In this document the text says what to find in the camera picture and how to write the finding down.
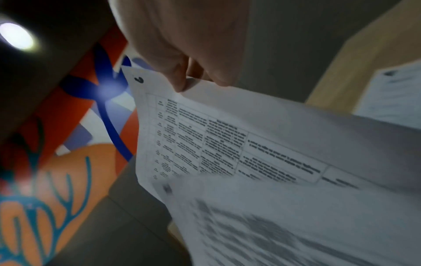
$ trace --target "white paper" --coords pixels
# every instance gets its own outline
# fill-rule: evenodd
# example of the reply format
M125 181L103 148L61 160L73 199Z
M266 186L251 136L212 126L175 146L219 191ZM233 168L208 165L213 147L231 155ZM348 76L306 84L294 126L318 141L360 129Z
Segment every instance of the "white paper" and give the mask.
M421 197L242 177L156 185L198 266L391 266L421 261Z
M375 73L355 114L421 129L421 60Z
M206 81L175 93L157 72L123 72L139 117L136 175L158 199L151 181L199 173L306 185L420 187L419 132Z

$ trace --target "floor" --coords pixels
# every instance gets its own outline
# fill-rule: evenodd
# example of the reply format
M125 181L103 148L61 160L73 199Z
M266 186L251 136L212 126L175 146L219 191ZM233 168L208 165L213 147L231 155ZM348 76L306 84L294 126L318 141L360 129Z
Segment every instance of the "floor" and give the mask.
M342 43L398 0L255 0L238 87L304 102ZM189 265L135 158L49 265Z

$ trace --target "bright white light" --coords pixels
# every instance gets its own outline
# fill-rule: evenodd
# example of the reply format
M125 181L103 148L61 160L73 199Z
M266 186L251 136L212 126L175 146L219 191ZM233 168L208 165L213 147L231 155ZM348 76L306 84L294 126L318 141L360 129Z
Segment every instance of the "bright white light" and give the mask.
M13 47L21 50L32 48L34 40L23 27L13 23L3 23L0 25L0 34Z

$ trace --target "blurred paper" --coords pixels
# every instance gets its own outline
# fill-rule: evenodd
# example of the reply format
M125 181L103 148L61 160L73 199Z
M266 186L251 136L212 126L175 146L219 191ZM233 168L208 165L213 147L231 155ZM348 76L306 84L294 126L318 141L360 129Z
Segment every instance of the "blurred paper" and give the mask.
M416 266L421 197L242 177L156 184L200 266Z
M355 114L421 129L421 60L379 70Z
M136 102L136 175L212 173L339 187L420 187L421 135L355 116L196 81L175 93L153 71L123 67Z

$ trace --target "sheet of paper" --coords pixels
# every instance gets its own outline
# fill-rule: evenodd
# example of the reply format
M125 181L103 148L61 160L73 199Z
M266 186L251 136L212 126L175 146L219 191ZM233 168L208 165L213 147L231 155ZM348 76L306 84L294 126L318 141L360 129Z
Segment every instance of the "sheet of paper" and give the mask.
M157 72L123 67L136 102L136 175L213 173L307 185L420 186L421 134L200 81L175 93Z
M375 73L355 114L421 129L421 60Z
M421 196L240 176L156 184L194 265L416 266Z

